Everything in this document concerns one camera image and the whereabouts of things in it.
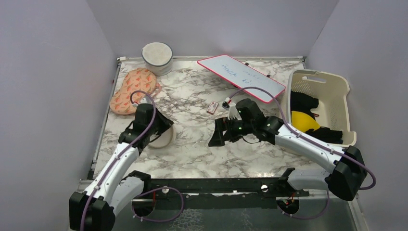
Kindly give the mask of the beige mesh laundry bag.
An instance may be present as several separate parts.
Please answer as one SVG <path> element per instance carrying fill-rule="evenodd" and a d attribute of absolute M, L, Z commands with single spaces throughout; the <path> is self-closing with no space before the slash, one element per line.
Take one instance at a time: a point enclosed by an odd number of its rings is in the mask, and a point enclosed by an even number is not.
<path fill-rule="evenodd" d="M 167 131 L 157 136 L 148 144 L 148 147 L 153 149 L 163 149 L 171 145 L 176 138 L 176 131 L 174 126 L 171 126 Z"/>

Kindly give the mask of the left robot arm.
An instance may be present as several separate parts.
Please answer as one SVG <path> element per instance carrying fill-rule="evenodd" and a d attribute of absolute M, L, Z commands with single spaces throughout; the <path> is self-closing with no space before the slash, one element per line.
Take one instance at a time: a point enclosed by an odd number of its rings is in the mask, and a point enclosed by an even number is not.
<path fill-rule="evenodd" d="M 69 199 L 69 226 L 74 231 L 110 231 L 117 214 L 135 196 L 146 197 L 151 184 L 141 177 L 123 179 L 126 171 L 150 143 L 151 136 L 161 135 L 174 122 L 154 105 L 137 106 L 134 120 L 119 135 L 111 158 L 96 179 L 83 191 L 74 192 Z"/>

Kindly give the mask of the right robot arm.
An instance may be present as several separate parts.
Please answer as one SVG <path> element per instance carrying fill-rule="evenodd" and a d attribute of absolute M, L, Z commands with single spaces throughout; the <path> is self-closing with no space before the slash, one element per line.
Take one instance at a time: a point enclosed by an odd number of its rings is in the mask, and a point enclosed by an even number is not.
<path fill-rule="evenodd" d="M 289 196 L 302 189 L 317 189 L 352 201 L 362 189 L 368 171 L 357 147 L 331 145 L 296 130 L 276 116 L 266 117 L 250 99 L 229 106 L 228 116 L 215 120 L 215 131 L 208 145 L 222 147 L 226 142 L 236 142 L 249 134 L 260 141 L 294 151 L 323 168 L 288 171 L 288 175 L 277 184 L 282 195 Z"/>

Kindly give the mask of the grey-rimmed mesh laundry bag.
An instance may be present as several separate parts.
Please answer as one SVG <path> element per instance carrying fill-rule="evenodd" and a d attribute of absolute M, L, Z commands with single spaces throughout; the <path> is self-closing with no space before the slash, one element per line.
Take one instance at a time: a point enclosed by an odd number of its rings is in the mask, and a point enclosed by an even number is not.
<path fill-rule="evenodd" d="M 156 76 L 164 76 L 172 69 L 173 51 L 165 43 L 152 42 L 146 44 L 141 50 L 141 56 L 146 68 Z"/>

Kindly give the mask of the cream plastic laundry basket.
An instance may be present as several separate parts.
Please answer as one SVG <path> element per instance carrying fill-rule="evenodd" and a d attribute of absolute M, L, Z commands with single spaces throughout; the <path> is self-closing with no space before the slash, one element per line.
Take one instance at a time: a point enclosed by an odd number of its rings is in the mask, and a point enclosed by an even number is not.
<path fill-rule="evenodd" d="M 319 100 L 319 105 L 311 112 L 318 115 L 316 120 L 319 125 L 343 132 L 343 143 L 338 146 L 348 147 L 356 144 L 357 133 L 350 129 L 346 100 L 350 87 L 344 77 L 308 69 L 292 71 L 280 104 L 288 123 L 292 122 L 290 110 L 292 91 Z"/>

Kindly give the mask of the small red white card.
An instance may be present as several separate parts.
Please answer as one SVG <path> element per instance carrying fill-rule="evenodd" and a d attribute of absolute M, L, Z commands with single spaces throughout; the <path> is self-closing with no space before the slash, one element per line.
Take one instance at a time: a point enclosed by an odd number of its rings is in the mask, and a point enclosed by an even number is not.
<path fill-rule="evenodd" d="M 216 110 L 217 110 L 217 108 L 218 108 L 218 105 L 219 105 L 218 102 L 211 101 L 211 103 L 209 104 L 209 106 L 208 106 L 206 112 L 209 113 L 209 114 L 211 114 L 211 115 L 213 115 L 213 114 L 216 112 Z"/>

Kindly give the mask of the floral orange sleep mask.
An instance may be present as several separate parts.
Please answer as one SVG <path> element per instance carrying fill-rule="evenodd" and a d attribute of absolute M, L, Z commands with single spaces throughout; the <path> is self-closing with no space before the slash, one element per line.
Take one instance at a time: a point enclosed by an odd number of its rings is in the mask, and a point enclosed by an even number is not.
<path fill-rule="evenodd" d="M 110 100 L 110 110 L 117 115 L 130 115 L 136 112 L 136 107 L 132 103 L 139 103 L 145 94 L 135 93 L 135 91 L 144 91 L 155 97 L 161 91 L 156 75 L 146 68 L 137 68 L 128 72 L 125 76 L 120 89 Z"/>

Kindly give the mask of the red-framed whiteboard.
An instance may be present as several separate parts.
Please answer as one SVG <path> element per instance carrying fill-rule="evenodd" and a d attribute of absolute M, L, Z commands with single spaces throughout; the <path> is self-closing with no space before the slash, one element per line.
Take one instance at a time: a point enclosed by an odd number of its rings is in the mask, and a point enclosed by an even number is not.
<path fill-rule="evenodd" d="M 283 84 L 226 54 L 198 60 L 197 64 L 240 89 L 244 87 L 257 87 L 265 90 L 265 92 L 256 89 L 245 90 L 247 94 L 264 103 L 273 101 L 272 97 L 267 93 L 277 97 L 285 91 Z"/>

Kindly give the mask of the yellow garment in basket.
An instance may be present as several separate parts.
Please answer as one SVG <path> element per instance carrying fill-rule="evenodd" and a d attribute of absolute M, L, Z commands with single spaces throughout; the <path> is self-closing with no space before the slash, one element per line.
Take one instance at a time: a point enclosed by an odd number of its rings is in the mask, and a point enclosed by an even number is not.
<path fill-rule="evenodd" d="M 301 132 L 315 131 L 320 128 L 320 125 L 310 115 L 298 111 L 291 111 L 291 124 Z"/>

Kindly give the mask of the black garment in basket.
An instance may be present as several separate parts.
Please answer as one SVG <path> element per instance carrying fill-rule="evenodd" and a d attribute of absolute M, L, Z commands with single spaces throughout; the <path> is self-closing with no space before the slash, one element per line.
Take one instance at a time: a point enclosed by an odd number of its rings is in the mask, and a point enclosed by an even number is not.
<path fill-rule="evenodd" d="M 317 98 L 313 98 L 301 92 L 291 91 L 290 112 L 303 112 L 316 120 L 319 115 L 311 112 L 311 110 L 316 109 L 318 106 L 319 100 Z M 343 132 L 339 130 L 332 130 L 328 127 L 320 126 L 320 128 L 315 131 L 309 130 L 305 133 L 327 143 L 343 144 Z"/>

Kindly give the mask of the black metal base rail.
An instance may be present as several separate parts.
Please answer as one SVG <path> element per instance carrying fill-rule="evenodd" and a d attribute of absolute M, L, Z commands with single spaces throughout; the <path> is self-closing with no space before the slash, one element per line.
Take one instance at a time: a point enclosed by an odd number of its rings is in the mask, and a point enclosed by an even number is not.
<path fill-rule="evenodd" d="M 114 213 L 121 211 L 132 199 L 147 192 L 139 206 L 156 210 L 189 209 L 276 209 L 277 199 L 306 198 L 309 192 L 292 192 L 280 186 L 278 178 L 206 178 L 206 179 L 143 179 L 127 177 L 114 188 L 111 199 L 104 197 Z"/>

